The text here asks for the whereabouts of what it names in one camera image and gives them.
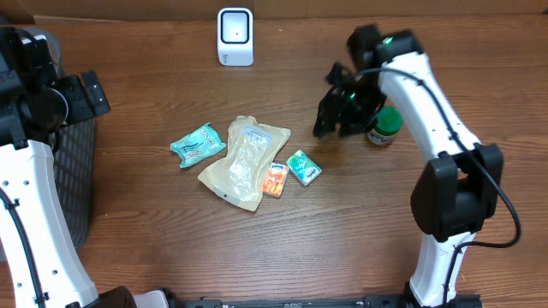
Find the green lid jar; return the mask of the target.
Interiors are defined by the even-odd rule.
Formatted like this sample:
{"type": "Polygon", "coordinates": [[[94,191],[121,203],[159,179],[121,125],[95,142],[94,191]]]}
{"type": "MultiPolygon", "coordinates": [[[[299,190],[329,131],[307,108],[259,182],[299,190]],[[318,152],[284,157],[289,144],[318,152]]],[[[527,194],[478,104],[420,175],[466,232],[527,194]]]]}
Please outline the green lid jar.
{"type": "Polygon", "coordinates": [[[378,112],[376,124],[367,133],[367,137],[375,145],[388,145],[396,138],[402,126],[403,118],[399,110],[386,106],[378,112]]]}

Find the teal tissue pack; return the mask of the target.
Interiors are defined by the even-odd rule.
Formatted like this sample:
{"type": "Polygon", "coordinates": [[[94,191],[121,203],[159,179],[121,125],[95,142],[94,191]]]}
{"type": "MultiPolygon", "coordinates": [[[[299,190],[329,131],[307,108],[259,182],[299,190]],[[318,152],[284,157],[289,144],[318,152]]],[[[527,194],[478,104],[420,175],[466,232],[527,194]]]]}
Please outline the teal tissue pack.
{"type": "Polygon", "coordinates": [[[304,186],[309,186],[322,173],[322,169],[302,150],[288,158],[290,172],[304,186]]]}

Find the orange tissue pack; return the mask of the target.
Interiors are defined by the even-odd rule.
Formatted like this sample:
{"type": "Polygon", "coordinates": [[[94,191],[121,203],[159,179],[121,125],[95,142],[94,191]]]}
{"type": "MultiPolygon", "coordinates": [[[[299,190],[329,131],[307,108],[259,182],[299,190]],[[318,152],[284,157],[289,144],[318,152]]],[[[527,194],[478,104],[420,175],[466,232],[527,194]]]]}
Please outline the orange tissue pack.
{"type": "Polygon", "coordinates": [[[266,172],[262,191],[266,195],[280,198],[287,180],[289,167],[282,163],[272,163],[266,172]]]}

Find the beige food pouch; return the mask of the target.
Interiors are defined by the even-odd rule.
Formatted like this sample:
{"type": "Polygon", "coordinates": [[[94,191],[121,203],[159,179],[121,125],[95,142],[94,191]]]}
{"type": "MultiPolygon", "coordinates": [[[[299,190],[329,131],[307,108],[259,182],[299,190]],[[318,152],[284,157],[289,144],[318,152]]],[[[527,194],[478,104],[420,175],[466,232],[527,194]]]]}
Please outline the beige food pouch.
{"type": "Polygon", "coordinates": [[[239,115],[228,132],[226,156],[206,167],[198,180],[224,201],[255,211],[263,198],[267,170],[289,140],[291,130],[239,115]]]}

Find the light teal pack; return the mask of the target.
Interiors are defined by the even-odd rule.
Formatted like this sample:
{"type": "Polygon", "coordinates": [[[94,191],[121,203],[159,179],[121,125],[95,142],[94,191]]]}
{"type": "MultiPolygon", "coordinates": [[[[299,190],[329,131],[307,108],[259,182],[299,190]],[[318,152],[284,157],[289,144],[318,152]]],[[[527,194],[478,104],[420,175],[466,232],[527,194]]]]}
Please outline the light teal pack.
{"type": "Polygon", "coordinates": [[[189,168],[212,157],[226,147],[210,123],[170,144],[170,149],[182,160],[181,169],[189,168]]]}

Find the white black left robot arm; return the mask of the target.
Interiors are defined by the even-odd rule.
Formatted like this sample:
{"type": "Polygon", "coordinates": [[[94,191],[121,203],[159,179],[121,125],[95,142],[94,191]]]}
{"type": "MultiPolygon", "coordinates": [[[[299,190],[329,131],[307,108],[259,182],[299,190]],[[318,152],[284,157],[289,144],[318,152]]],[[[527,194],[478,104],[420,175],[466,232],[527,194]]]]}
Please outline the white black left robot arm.
{"type": "Polygon", "coordinates": [[[167,290],[99,293],[69,234],[50,136],[108,113],[94,71],[60,76],[49,42],[1,30],[1,241],[19,307],[171,307],[167,290]]]}

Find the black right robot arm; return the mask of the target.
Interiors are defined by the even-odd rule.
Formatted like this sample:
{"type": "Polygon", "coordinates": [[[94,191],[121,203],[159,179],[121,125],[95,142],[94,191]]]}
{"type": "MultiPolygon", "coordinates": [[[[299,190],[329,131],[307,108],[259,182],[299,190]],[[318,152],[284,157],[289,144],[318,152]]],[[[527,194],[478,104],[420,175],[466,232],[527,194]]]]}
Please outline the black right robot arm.
{"type": "Polygon", "coordinates": [[[456,293],[466,244],[494,215],[503,154],[462,124],[437,83],[429,58],[409,30],[382,35],[358,27],[347,41],[355,66],[337,62],[326,80],[313,135],[370,133],[390,100],[420,149],[425,167],[410,197],[423,233],[415,272],[397,295],[367,295],[366,307],[480,307],[456,293]]]}

